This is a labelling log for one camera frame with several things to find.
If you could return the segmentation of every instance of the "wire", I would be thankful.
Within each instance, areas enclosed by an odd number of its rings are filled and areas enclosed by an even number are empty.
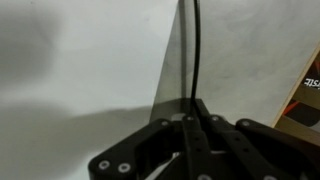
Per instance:
[[[195,17],[195,56],[194,56],[191,101],[194,101],[196,98],[199,66],[200,66],[200,48],[201,48],[200,0],[194,0],[194,17]]]

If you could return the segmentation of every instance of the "black cable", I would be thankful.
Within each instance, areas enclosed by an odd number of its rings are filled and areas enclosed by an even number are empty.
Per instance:
[[[201,48],[200,0],[194,0],[194,17],[195,17],[195,56],[194,56],[191,101],[194,101],[196,98],[199,66],[200,66],[200,48]]]

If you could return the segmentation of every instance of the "screw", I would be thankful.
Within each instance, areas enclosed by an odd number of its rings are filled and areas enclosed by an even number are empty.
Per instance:
[[[130,171],[130,169],[131,169],[131,166],[130,166],[130,164],[128,164],[128,163],[122,163],[122,164],[120,164],[119,167],[118,167],[118,171],[119,171],[120,173],[127,173],[127,172]]]
[[[266,175],[264,176],[263,180],[277,180],[274,176]]]
[[[187,120],[192,121],[193,117],[189,116],[189,117],[187,117]]]
[[[99,168],[100,168],[101,170],[106,170],[106,169],[108,169],[109,166],[110,166],[110,162],[109,162],[109,161],[106,161],[106,160],[101,161],[101,162],[99,163]]]
[[[198,180],[212,180],[212,178],[206,174],[201,174],[198,176]]]
[[[169,125],[169,123],[167,121],[162,121],[161,125],[162,126],[167,126],[167,125]]]
[[[219,120],[219,117],[213,116],[211,119],[212,119],[213,121],[218,121],[218,120]]]
[[[243,121],[243,122],[242,122],[242,125],[244,125],[244,126],[249,126],[250,123],[249,123],[248,121]]]

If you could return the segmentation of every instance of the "black metal bracket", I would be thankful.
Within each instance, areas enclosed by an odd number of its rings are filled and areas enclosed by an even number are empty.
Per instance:
[[[91,180],[141,180],[164,163],[156,179],[320,179],[318,146],[249,119],[233,126],[202,100],[184,101],[191,109],[181,121],[153,121],[95,157]]]

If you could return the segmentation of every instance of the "bolt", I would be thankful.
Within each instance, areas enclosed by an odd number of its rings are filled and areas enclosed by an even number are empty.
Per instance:
[[[266,175],[264,176],[263,180],[277,180],[274,176]]]
[[[109,161],[106,161],[106,160],[101,161],[101,162],[99,163],[99,168],[100,168],[101,170],[106,170],[106,169],[108,169],[109,166],[110,166],[110,162],[109,162]]]
[[[248,121],[243,121],[243,122],[242,122],[242,125],[244,125],[244,126],[249,126],[250,123],[249,123]]]
[[[219,117],[213,116],[211,119],[212,119],[213,121],[218,121],[218,120],[219,120]]]
[[[122,163],[122,164],[120,164],[119,167],[118,167],[118,171],[119,171],[120,173],[127,173],[127,172],[130,171],[130,169],[131,169],[131,166],[130,166],[130,164],[128,164],[128,163]]]
[[[187,117],[187,120],[192,121],[193,117],[189,116],[189,117]]]
[[[201,174],[198,176],[198,180],[212,180],[212,178],[206,174]]]
[[[162,121],[161,125],[162,126],[167,126],[167,125],[169,125],[169,123],[167,121]]]

